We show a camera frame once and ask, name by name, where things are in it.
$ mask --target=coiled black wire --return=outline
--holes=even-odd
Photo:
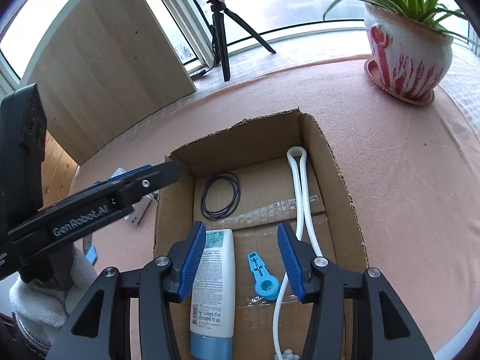
[[[207,209],[207,207],[205,206],[205,198],[207,196],[207,192],[209,188],[217,180],[228,181],[233,188],[233,196],[230,203],[227,204],[224,208],[213,211],[213,210]],[[202,191],[202,197],[200,198],[200,212],[206,219],[209,219],[211,221],[227,218],[228,216],[232,215],[232,213],[237,209],[239,202],[240,202],[240,183],[239,183],[238,176],[230,172],[218,173],[210,177],[205,183],[205,187],[203,188],[203,191]]]

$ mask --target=packing tape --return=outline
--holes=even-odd
[[[321,198],[318,195],[310,196],[311,214],[315,215],[323,211],[315,210],[315,207],[322,207]],[[267,225],[269,223],[276,223],[285,220],[296,219],[297,217],[297,203],[295,198],[281,200],[269,204],[265,207],[256,208],[255,210],[245,212],[244,214],[229,216],[228,218],[217,221],[208,221],[209,230],[220,230],[229,228],[244,229],[248,227]]]
[[[283,297],[282,304],[298,302],[295,295],[286,295]],[[263,297],[256,295],[255,298],[250,299],[247,306],[264,306],[267,304],[275,304],[275,301],[265,300]]]

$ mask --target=pink saucer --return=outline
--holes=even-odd
[[[413,105],[420,105],[425,106],[431,104],[435,100],[435,93],[434,90],[429,91],[428,93],[424,94],[422,97],[418,98],[418,100],[408,99],[406,97],[400,96],[399,94],[393,92],[390,88],[387,88],[385,84],[380,79],[380,72],[378,71],[377,63],[374,59],[370,58],[365,61],[363,65],[365,69],[365,73],[370,77],[370,79],[384,92],[387,92],[389,95],[409,104]]]

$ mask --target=blue gripper pad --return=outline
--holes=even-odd
[[[298,242],[290,223],[282,222],[278,225],[277,242],[278,248],[280,249],[280,254],[282,255],[283,265],[285,266],[286,274],[289,277],[289,283],[292,288],[292,292],[295,294],[298,300],[302,302],[302,300],[305,298],[303,273],[302,267],[293,248],[292,240],[290,239],[291,235],[293,235],[295,241]]]
[[[191,293],[191,290],[194,286],[195,275],[197,274],[198,265],[200,264],[200,259],[202,258],[203,249],[205,248],[205,241],[205,225],[199,222],[195,237],[191,242],[190,249],[187,252],[187,256],[183,260],[183,265],[181,267],[180,285],[178,287],[177,296],[182,302]]]

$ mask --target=windowsill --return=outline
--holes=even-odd
[[[270,44],[299,36],[313,35],[323,32],[355,31],[363,29],[365,29],[363,20],[331,21],[326,23],[315,23],[299,25],[292,28],[284,28],[266,33],[261,35],[261,37],[264,38],[268,44]],[[250,50],[260,46],[261,45],[255,40],[255,38],[249,38],[242,40],[241,42],[231,44],[227,49],[229,51],[229,56],[232,56],[242,51]]]
[[[185,70],[187,73],[191,74],[195,71],[197,71],[200,68],[203,68],[205,66],[202,62],[200,62],[198,59],[195,59],[195,61],[191,61],[188,64],[185,64]]]
[[[344,27],[338,31],[325,27],[310,28],[311,31],[315,31],[313,33],[303,31],[286,33],[285,30],[281,30],[285,31],[281,34],[282,37],[279,36],[279,31],[272,32],[269,34],[271,37],[268,42],[276,54],[270,54],[255,39],[249,40],[252,44],[243,44],[243,49],[238,49],[229,55],[230,81],[224,81],[222,66],[219,65],[194,81],[196,87],[194,93],[167,105],[147,119],[161,119],[165,114],[200,100],[212,92],[266,73],[318,61],[369,55],[371,50],[363,22],[357,22],[356,28],[348,28],[346,25],[348,22],[341,23]]]

